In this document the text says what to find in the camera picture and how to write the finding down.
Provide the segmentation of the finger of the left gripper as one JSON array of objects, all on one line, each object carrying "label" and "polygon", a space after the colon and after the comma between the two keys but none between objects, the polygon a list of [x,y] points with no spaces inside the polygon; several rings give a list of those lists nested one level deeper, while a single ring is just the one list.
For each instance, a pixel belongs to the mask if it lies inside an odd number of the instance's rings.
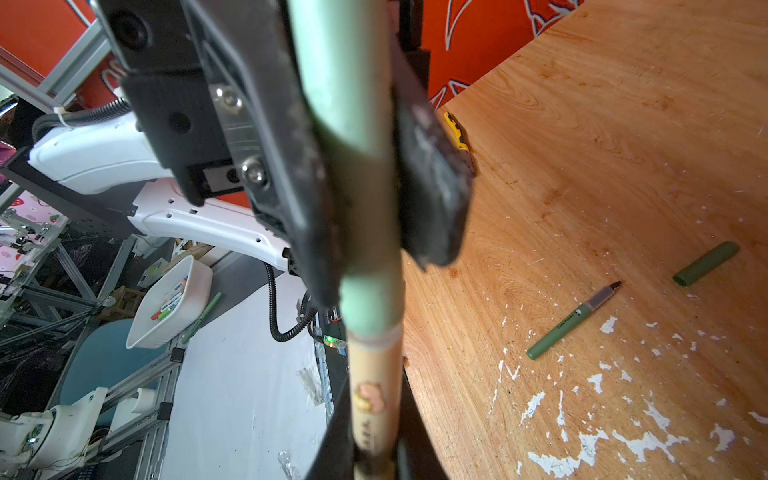
[{"label": "finger of the left gripper", "polygon": [[394,143],[403,249],[421,269],[459,256],[472,196],[473,168],[429,103],[430,54],[421,48],[423,3],[392,1],[390,19]]}]

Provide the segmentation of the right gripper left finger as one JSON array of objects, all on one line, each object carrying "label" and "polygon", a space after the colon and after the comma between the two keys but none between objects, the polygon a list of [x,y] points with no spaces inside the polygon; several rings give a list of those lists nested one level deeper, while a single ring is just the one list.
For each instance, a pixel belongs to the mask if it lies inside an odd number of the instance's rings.
[{"label": "right gripper left finger", "polygon": [[352,433],[351,404],[350,387],[345,383],[340,390],[333,416],[306,479],[353,479],[356,447]]}]

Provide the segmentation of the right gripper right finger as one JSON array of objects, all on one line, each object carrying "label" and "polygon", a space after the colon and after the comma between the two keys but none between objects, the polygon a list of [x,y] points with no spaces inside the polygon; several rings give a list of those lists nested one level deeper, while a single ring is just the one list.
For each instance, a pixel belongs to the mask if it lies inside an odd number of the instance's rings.
[{"label": "right gripper right finger", "polygon": [[403,373],[401,389],[395,463],[400,480],[448,479],[422,420],[406,373]]}]

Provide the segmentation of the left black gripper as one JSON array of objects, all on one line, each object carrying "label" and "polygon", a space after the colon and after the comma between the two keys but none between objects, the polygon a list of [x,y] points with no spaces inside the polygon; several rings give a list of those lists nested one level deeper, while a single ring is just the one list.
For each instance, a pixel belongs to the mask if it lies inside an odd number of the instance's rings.
[{"label": "left black gripper", "polygon": [[121,86],[185,197],[244,190],[285,240],[314,303],[339,302],[332,186],[303,97],[283,1],[96,1]]}]

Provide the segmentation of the dark green pen cap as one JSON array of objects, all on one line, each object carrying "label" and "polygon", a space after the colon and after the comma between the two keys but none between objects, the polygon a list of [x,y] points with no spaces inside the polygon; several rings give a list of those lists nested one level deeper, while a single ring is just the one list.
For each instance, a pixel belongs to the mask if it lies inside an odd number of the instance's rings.
[{"label": "dark green pen cap", "polygon": [[739,251],[740,246],[737,243],[724,241],[675,273],[673,281],[679,286],[690,287],[714,269],[733,258]]}]

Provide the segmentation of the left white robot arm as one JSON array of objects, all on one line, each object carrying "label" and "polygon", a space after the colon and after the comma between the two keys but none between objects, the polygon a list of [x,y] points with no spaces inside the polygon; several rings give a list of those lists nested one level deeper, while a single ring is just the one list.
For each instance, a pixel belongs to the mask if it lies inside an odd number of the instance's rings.
[{"label": "left white robot arm", "polygon": [[364,300],[360,335],[404,310],[402,253],[459,255],[472,176],[383,1],[96,1],[122,99],[49,114],[27,161],[94,210],[298,275],[314,305]]}]

